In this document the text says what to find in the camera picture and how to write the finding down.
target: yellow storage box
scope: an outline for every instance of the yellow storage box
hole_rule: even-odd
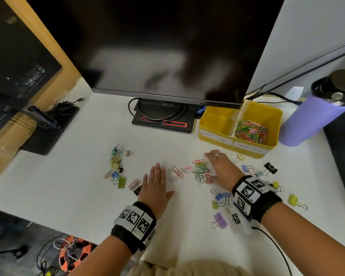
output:
[[[199,122],[199,139],[256,159],[277,145],[283,112],[277,108],[244,100],[240,110],[207,106]],[[238,120],[250,120],[268,129],[265,144],[234,137]]]

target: white desk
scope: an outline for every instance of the white desk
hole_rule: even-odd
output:
[[[99,244],[120,211],[136,200],[127,187],[118,189],[103,179],[115,145],[134,152],[122,159],[127,185],[141,180],[157,161],[182,168],[216,147],[198,139],[198,123],[190,135],[134,126],[129,97],[90,94],[84,82],[70,95],[77,99],[84,93],[89,99],[48,156],[21,151],[2,173],[0,210]],[[285,119],[296,108],[288,103],[277,106]],[[232,151],[221,151],[236,158]],[[245,157],[238,164],[262,167],[266,162],[279,170],[268,177],[285,188],[282,199],[296,194],[309,209],[295,210],[345,245],[345,191],[323,132],[296,148],[279,144],[260,160]],[[211,188],[198,186],[193,174],[168,183],[168,189],[177,192],[145,258],[165,266],[211,258],[253,274],[287,275],[280,253],[262,233],[248,238],[229,227],[212,229]],[[293,275],[301,275],[290,266]]]

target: hand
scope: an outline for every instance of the hand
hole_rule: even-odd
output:
[[[138,196],[138,201],[143,202],[151,208],[154,216],[158,220],[165,212],[167,203],[175,194],[175,191],[166,193],[166,171],[156,163],[156,167],[151,168],[149,183],[147,184],[147,174],[143,177],[142,190]]]
[[[217,176],[209,177],[207,183],[217,183],[229,192],[232,191],[236,183],[245,174],[236,166],[226,154],[219,150],[212,150],[210,153],[205,153],[205,156],[211,162]]]

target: water bottle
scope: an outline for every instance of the water bottle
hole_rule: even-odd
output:
[[[298,146],[345,112],[345,69],[312,83],[311,94],[280,127],[278,140]]]

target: floor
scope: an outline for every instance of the floor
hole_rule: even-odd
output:
[[[0,276],[37,276],[42,275],[36,267],[36,257],[41,247],[61,232],[29,221],[11,216],[0,211],[0,251],[11,250],[28,245],[29,251],[20,259],[12,254],[0,256]],[[58,258],[58,251],[51,248],[44,260],[48,266]]]

